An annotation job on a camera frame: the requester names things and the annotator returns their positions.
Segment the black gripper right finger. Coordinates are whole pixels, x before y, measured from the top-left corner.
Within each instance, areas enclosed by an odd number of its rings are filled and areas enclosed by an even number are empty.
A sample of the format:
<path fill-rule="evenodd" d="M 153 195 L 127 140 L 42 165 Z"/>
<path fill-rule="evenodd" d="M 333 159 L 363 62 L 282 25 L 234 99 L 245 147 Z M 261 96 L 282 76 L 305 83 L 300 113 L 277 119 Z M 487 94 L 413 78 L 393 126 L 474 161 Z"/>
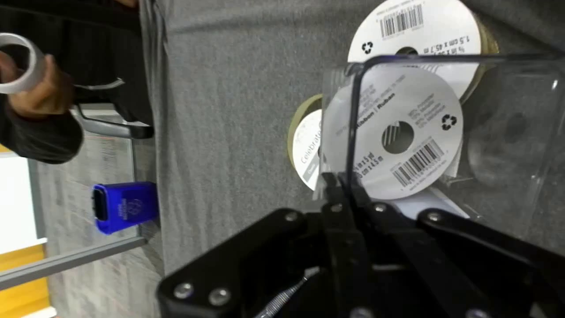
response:
<path fill-rule="evenodd" d="M 406 293 L 414 293 L 420 302 L 418 313 L 427 318 L 489 315 L 487 297 L 427 228 L 448 218 L 460 219 L 448 202 L 428 191 L 413 198 L 379 202 L 356 189 L 354 207 L 363 209 L 372 233 L 404 262 L 409 274 Z"/>

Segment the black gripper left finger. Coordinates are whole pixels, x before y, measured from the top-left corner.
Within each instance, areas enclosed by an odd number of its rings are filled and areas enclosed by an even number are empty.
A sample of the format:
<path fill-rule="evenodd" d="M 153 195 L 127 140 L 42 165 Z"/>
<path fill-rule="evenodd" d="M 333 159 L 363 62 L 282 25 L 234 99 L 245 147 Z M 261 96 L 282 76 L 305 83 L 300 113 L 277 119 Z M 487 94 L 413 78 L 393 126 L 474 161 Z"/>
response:
<path fill-rule="evenodd" d="M 323 233 L 338 318 L 384 318 L 381 288 L 372 271 L 365 233 L 370 200 L 344 173 L 323 173 Z"/>

